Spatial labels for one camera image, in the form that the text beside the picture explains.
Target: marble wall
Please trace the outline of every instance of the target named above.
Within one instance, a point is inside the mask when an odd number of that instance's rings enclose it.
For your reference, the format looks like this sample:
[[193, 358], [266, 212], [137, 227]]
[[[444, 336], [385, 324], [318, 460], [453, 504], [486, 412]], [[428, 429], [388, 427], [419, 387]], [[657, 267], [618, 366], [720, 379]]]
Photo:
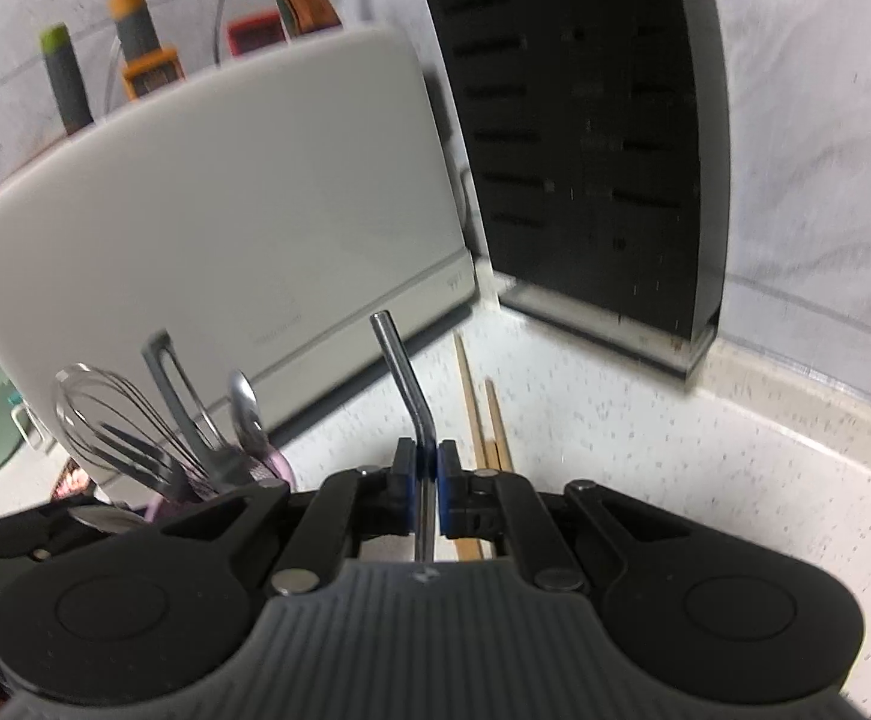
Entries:
[[[444, 90], [424, 0], [333, 2], [346, 23], [400, 25], [432, 88]], [[211, 64], [216, 0], [150, 3], [187, 72]], [[720, 332], [871, 397], [871, 0], [717, 3], [733, 139]], [[224, 18], [271, 6], [227, 0]], [[0, 180], [61, 132], [37, 52], [38, 30], [61, 19], [101, 111], [113, 35], [105, 0], [0, 0]], [[453, 114], [445, 122], [448, 151], [461, 161]]]

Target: countertop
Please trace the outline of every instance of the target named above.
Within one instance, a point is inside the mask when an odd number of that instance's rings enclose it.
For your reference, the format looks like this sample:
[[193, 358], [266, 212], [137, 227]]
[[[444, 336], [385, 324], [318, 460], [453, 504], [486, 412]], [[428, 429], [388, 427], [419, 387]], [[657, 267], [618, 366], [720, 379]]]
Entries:
[[[587, 478], [831, 572], [855, 594], [866, 639], [845, 692], [871, 711], [871, 471], [792, 431], [520, 314], [480, 306], [458, 328], [477, 382], [486, 434], [485, 376], [496, 382], [515, 469], [539, 490]], [[413, 357], [439, 437], [472, 465], [472, 440], [451, 333]], [[283, 447], [300, 488], [336, 470], [389, 464], [412, 435], [385, 377]], [[16, 458], [0, 471], [47, 477], [54, 458]], [[0, 482], [0, 487], [7, 482]], [[0, 496], [0, 514], [33, 493]], [[371, 542], [373, 557], [407, 557], [407, 539]], [[436, 552], [453, 558], [443, 539]]]

